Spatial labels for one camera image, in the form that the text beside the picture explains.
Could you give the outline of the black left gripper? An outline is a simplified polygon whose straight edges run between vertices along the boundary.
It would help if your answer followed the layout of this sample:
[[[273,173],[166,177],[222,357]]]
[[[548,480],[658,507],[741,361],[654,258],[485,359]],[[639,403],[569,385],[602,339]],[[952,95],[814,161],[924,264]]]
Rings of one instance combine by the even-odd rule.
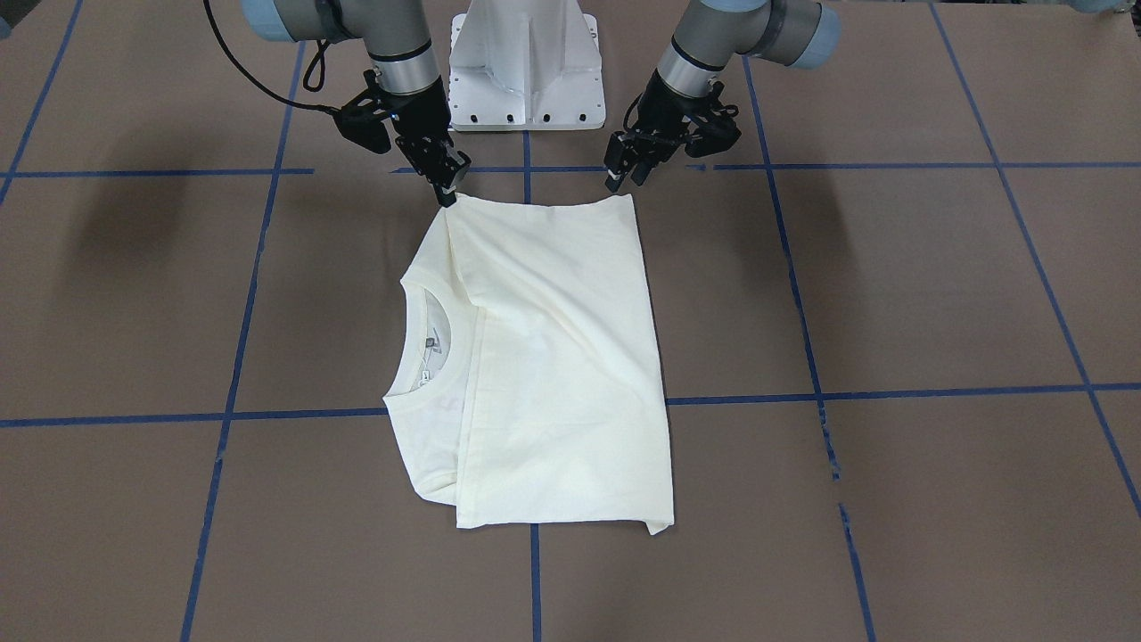
[[[653,71],[644,94],[628,107],[623,129],[610,135],[604,152],[607,171],[604,186],[610,194],[617,194],[626,174],[636,186],[644,186],[655,166],[672,159],[677,149],[683,151],[685,139],[691,130],[685,116],[721,103],[725,84],[713,80],[706,89],[709,94],[699,97],[677,94],[657,70]]]

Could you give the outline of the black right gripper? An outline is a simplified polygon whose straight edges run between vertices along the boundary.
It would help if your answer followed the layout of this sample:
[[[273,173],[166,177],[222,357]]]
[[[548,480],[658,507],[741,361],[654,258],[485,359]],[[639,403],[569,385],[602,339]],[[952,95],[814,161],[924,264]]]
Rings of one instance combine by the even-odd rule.
[[[451,111],[443,78],[415,94],[399,95],[378,88],[379,101],[394,122],[396,143],[405,159],[431,182],[440,208],[458,203],[458,187],[472,159],[458,151],[450,135]]]

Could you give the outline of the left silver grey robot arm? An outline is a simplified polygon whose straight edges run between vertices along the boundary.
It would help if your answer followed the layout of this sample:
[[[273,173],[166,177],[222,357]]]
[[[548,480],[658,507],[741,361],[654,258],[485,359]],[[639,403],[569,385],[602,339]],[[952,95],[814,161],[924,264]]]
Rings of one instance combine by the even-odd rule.
[[[607,190],[616,193],[625,180],[644,185],[679,149],[689,159],[731,149],[741,137],[739,109],[721,101],[720,76],[736,56],[816,70],[841,32],[837,13],[819,1],[691,1],[622,130],[610,135],[602,159]]]

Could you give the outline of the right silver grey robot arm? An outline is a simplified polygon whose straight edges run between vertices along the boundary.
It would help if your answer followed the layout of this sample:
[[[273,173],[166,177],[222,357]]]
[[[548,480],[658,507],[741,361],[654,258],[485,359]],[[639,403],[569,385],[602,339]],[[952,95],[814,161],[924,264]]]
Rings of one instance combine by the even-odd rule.
[[[317,105],[347,141],[385,154],[397,146],[442,208],[456,203],[472,159],[450,135],[451,109],[420,1],[244,1],[250,29],[267,41],[359,40],[371,60],[365,89],[341,107]]]

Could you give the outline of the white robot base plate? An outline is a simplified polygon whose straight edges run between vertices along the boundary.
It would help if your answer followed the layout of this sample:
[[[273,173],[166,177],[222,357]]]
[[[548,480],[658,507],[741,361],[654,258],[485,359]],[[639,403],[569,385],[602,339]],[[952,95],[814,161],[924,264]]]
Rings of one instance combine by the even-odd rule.
[[[607,109],[598,23],[578,1],[472,1],[451,21],[459,133],[594,130]]]

